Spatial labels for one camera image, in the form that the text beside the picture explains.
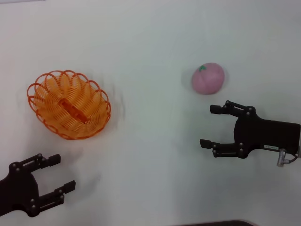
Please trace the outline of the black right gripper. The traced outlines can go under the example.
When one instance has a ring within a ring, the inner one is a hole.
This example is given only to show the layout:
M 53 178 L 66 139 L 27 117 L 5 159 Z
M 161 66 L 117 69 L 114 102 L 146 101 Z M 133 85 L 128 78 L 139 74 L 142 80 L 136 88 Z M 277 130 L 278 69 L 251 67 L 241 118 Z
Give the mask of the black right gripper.
M 246 158 L 255 149 L 297 154 L 301 126 L 297 123 L 265 120 L 255 113 L 253 106 L 244 106 L 227 100 L 224 105 L 210 105 L 210 113 L 238 117 L 234 127 L 234 142 L 220 144 L 200 140 L 202 148 L 211 149 L 213 156 Z

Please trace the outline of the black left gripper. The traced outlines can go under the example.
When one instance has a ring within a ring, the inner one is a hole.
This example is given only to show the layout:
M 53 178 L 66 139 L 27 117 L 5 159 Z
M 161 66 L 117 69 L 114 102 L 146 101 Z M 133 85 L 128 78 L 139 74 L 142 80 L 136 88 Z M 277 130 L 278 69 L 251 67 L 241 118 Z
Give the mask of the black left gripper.
M 29 217 L 35 217 L 39 214 L 38 212 L 64 204 L 65 195 L 75 190 L 75 180 L 53 192 L 39 196 L 37 182 L 28 171 L 51 167 L 60 162 L 59 154 L 49 158 L 38 154 L 22 161 L 22 164 L 19 162 L 10 164 L 8 175 L 0 181 L 0 215 L 21 210 Z

